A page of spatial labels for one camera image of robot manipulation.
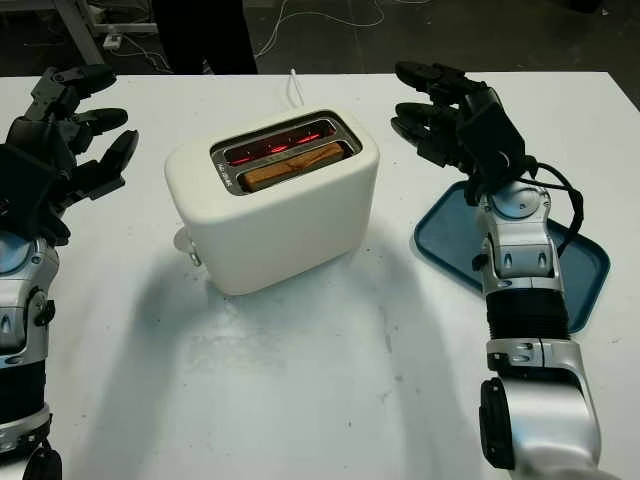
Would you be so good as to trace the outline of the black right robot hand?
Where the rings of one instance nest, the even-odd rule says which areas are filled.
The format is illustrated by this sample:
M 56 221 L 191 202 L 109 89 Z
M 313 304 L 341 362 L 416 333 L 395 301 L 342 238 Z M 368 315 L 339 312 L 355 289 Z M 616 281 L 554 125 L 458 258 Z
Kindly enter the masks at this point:
M 426 94 L 428 103 L 402 102 L 395 106 L 392 129 L 415 147 L 419 157 L 439 166 L 452 166 L 467 176 L 465 200 L 476 206 L 483 187 L 479 167 L 465 149 L 457 130 L 471 117 L 465 97 L 484 92 L 488 85 L 466 72 L 440 63 L 399 61 L 395 75 L 405 85 Z

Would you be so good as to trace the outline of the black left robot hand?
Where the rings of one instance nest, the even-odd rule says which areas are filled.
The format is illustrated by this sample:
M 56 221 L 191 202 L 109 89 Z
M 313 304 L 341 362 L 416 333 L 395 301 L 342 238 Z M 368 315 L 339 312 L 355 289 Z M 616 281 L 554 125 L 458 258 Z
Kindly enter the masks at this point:
M 71 236 L 64 212 L 124 185 L 123 172 L 139 141 L 137 131 L 120 134 L 100 159 L 78 161 L 95 137 L 128 120 L 122 108 L 77 110 L 82 100 L 115 81 L 113 68 L 106 64 L 51 67 L 43 73 L 30 106 L 14 119 L 1 145 L 2 230 L 64 246 Z

